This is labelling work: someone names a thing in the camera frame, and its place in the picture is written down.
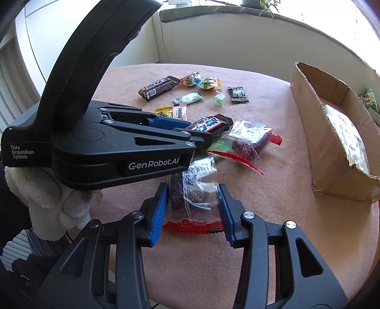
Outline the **white gloved left hand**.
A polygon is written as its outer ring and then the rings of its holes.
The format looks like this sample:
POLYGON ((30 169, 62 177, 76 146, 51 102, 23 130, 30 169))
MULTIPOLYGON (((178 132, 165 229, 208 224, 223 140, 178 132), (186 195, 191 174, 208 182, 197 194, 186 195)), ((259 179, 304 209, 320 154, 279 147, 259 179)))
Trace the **white gloved left hand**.
POLYGON ((28 207, 34 233, 47 241, 84 228, 91 220, 90 208, 103 197, 100 190, 78 191, 63 185, 48 168, 6 167, 5 178, 10 191, 28 207))

